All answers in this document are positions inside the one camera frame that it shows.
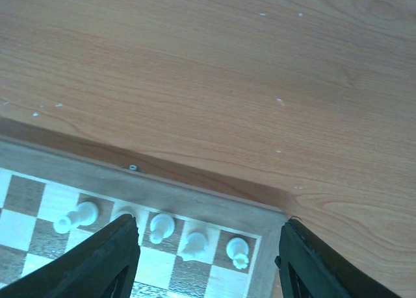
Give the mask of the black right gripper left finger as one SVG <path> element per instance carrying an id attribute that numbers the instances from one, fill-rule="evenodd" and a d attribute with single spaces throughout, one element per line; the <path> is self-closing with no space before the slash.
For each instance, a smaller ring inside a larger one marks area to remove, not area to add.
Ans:
<path id="1" fill-rule="evenodd" d="M 140 258 L 135 220 L 123 215 L 44 267 L 1 289 L 1 297 L 130 297 Z"/>

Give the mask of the white chess rook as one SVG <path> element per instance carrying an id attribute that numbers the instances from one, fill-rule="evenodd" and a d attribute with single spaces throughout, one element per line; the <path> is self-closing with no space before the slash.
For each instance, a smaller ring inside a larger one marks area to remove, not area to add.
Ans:
<path id="1" fill-rule="evenodd" d="M 226 254 L 236 269 L 246 269 L 250 263 L 250 248 L 242 238 L 232 238 L 226 245 Z"/>

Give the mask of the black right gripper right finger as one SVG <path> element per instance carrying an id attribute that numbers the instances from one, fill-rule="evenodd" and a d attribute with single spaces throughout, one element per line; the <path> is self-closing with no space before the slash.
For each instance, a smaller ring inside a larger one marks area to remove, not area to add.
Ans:
<path id="1" fill-rule="evenodd" d="M 284 297 L 398 297 L 293 217 L 281 228 L 275 264 Z"/>

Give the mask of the white chess bishop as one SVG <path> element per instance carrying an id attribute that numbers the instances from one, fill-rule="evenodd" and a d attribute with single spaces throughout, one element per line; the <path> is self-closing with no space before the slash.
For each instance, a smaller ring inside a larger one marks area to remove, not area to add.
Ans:
<path id="1" fill-rule="evenodd" d="M 175 222 L 168 214 L 157 214 L 150 222 L 149 240 L 153 244 L 159 244 L 170 237 L 175 230 Z"/>

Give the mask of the white chess knight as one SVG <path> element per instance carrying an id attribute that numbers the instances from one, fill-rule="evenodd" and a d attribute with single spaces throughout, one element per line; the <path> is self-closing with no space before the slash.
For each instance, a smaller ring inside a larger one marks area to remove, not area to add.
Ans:
<path id="1" fill-rule="evenodd" d="M 207 245 L 208 241 L 203 233 L 191 232 L 179 255 L 184 261 L 199 261 L 205 257 Z"/>

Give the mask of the white chess queen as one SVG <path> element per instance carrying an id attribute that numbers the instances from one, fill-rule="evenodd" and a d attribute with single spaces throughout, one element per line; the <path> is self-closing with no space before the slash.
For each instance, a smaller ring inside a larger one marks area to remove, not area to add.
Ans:
<path id="1" fill-rule="evenodd" d="M 56 233 L 66 234 L 79 226 L 93 224 L 99 216 L 98 206 L 92 202 L 83 202 L 75 210 L 59 216 L 53 224 Z"/>

